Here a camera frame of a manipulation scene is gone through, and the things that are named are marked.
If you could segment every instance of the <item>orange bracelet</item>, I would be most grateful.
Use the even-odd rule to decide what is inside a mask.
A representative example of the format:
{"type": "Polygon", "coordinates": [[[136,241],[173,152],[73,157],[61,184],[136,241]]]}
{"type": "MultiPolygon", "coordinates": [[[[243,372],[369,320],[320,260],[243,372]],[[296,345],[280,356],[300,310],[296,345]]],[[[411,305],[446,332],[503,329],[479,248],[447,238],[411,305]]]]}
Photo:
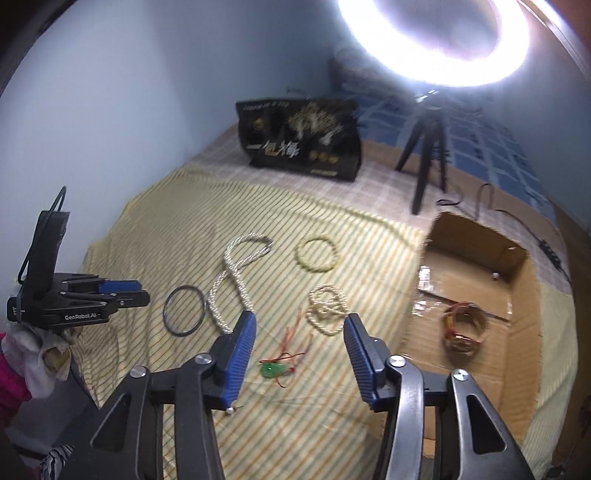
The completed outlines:
{"type": "Polygon", "coordinates": [[[445,334],[443,343],[450,352],[474,355],[488,336],[488,323],[484,312],[477,305],[464,301],[448,307],[443,317],[445,334]],[[470,338],[456,332],[456,322],[469,322],[478,331],[478,338],[470,338]]]}

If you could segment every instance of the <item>cardboard box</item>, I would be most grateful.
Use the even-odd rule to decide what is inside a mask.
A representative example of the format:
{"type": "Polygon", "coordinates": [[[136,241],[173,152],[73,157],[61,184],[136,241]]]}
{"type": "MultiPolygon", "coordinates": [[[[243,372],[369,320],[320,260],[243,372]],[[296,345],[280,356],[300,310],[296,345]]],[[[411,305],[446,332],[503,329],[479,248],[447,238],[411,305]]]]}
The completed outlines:
{"type": "MultiPolygon", "coordinates": [[[[490,228],[446,212],[433,223],[418,275],[403,354],[423,370],[468,370],[520,443],[535,412],[542,348],[540,287],[528,252],[490,228]],[[488,313],[488,336],[473,356],[450,353],[443,344],[444,311],[462,301],[488,313]]],[[[459,333],[474,337],[472,329],[456,323],[459,333]]],[[[427,456],[434,453],[434,419],[434,407],[427,407],[427,456]]]]}

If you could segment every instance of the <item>white wall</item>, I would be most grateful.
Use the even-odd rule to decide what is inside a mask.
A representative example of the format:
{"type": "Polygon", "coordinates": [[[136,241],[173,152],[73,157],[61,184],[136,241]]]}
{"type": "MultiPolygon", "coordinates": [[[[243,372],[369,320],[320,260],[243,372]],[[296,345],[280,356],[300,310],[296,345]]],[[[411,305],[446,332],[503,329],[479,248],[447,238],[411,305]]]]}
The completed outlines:
{"type": "Polygon", "coordinates": [[[125,202],[193,153],[156,42],[141,1],[80,0],[0,97],[0,299],[62,185],[72,215],[58,267],[77,271],[125,202]]]}
{"type": "Polygon", "coordinates": [[[490,87],[489,107],[526,153],[548,195],[591,223],[591,85],[558,39],[530,17],[524,64],[490,87]]]}
{"type": "Polygon", "coordinates": [[[201,149],[236,122],[235,103],[329,91],[338,11],[326,0],[150,0],[187,125],[201,149]]]}
{"type": "Polygon", "coordinates": [[[72,214],[57,267],[77,271],[127,200],[236,122],[237,100],[328,90],[329,8],[78,0],[0,97],[0,299],[62,185],[72,214]]]}

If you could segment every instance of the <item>tripod leg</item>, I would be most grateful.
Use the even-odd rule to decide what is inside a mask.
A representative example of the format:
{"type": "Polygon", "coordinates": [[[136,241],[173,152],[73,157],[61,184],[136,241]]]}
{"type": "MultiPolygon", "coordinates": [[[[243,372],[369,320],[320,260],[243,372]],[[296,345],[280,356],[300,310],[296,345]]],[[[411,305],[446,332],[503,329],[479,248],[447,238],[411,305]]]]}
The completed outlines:
{"type": "Polygon", "coordinates": [[[413,127],[413,131],[410,134],[410,137],[407,141],[407,144],[404,146],[404,151],[402,155],[400,155],[400,160],[398,160],[398,165],[396,165],[395,170],[401,171],[404,167],[404,164],[410,157],[410,154],[413,152],[413,148],[417,145],[418,139],[421,138],[421,134],[423,133],[424,124],[422,120],[417,121],[417,123],[413,127]]]}
{"type": "Polygon", "coordinates": [[[417,189],[414,192],[413,207],[411,209],[413,215],[418,215],[421,211],[425,188],[427,188],[427,182],[429,180],[429,169],[431,168],[434,142],[435,138],[433,130],[427,129],[425,139],[423,140],[423,153],[421,155],[421,166],[418,170],[417,189]]]}
{"type": "Polygon", "coordinates": [[[445,142],[445,130],[441,123],[437,126],[437,138],[439,141],[439,169],[441,171],[441,189],[446,191],[447,181],[447,158],[446,158],[446,142],[445,142]]]}

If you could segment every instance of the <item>blue gripper pad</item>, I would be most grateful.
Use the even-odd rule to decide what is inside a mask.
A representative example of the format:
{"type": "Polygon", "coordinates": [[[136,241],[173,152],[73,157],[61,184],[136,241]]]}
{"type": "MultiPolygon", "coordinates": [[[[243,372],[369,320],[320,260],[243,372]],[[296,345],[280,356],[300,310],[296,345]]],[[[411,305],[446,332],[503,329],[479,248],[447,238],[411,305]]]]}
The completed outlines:
{"type": "Polygon", "coordinates": [[[142,285],[137,280],[108,280],[99,285],[99,293],[120,293],[126,291],[140,291],[142,285]]]}
{"type": "Polygon", "coordinates": [[[357,380],[357,386],[361,393],[361,399],[369,404],[369,408],[373,410],[378,402],[374,371],[371,368],[368,355],[359,338],[359,333],[349,317],[345,319],[343,337],[345,338],[345,347],[347,347],[347,353],[349,354],[349,360],[351,361],[353,373],[357,380]]]}
{"type": "Polygon", "coordinates": [[[224,368],[223,392],[220,396],[222,407],[228,408],[238,398],[246,367],[256,339],[255,314],[245,310],[240,315],[233,333],[234,348],[224,368]]]}

